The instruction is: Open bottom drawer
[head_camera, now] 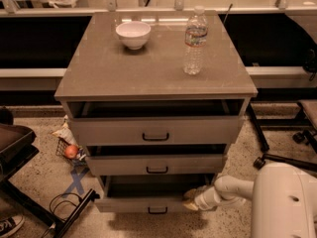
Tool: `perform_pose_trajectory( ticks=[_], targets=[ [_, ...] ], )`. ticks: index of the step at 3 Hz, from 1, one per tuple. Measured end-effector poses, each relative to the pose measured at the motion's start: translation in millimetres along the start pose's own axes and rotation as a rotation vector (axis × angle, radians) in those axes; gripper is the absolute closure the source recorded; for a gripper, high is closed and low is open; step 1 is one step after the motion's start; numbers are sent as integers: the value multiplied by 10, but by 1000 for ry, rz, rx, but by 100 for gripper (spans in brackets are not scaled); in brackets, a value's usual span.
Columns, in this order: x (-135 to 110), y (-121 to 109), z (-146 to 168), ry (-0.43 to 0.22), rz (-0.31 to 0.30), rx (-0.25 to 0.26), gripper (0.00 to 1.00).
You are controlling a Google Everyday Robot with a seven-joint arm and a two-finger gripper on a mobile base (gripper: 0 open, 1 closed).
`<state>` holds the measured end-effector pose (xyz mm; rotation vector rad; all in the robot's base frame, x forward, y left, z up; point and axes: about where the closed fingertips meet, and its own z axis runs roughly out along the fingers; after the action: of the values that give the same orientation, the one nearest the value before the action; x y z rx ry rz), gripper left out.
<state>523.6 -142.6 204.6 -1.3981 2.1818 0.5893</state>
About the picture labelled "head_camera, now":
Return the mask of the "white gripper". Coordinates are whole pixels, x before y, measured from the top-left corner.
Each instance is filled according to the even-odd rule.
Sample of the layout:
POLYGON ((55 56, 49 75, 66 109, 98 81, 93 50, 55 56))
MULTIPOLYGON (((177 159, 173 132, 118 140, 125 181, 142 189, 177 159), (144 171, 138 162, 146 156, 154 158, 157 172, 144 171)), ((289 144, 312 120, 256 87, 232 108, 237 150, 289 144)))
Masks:
POLYGON ((223 205, 226 201, 229 201, 232 196, 217 189, 212 185, 203 185, 198 188, 188 190, 183 198, 182 204, 189 210, 210 210, 215 206, 223 205))

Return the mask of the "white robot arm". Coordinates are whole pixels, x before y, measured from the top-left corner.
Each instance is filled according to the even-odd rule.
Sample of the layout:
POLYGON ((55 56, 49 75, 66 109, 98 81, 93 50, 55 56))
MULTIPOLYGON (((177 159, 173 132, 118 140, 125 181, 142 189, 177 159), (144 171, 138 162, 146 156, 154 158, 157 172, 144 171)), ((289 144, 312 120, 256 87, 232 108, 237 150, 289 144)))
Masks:
POLYGON ((316 238, 317 179, 284 163, 269 163, 253 181, 221 176, 187 191, 190 210, 252 203, 251 238, 316 238))

